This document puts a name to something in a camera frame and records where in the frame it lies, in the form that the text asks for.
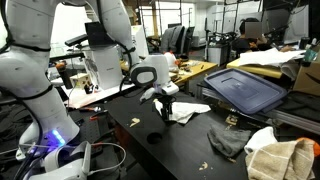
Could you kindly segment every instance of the person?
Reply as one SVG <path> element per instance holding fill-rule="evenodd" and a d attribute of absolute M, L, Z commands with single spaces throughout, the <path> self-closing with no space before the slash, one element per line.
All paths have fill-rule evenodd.
<path fill-rule="evenodd" d="M 261 45 L 267 45 L 268 40 L 262 35 L 261 38 L 246 38 L 246 30 L 245 30 L 245 23 L 246 22 L 259 22 L 256 18 L 247 18 L 245 20 L 242 20 L 242 23 L 240 25 L 240 37 L 237 38 L 232 42 L 232 49 L 236 51 L 237 55 L 240 55 L 241 53 L 247 53 L 247 52 L 253 52 L 253 51 L 260 51 L 262 49 L 259 48 Z M 280 49 L 281 52 L 287 52 L 290 51 L 292 48 L 290 46 L 285 46 L 282 49 Z"/>

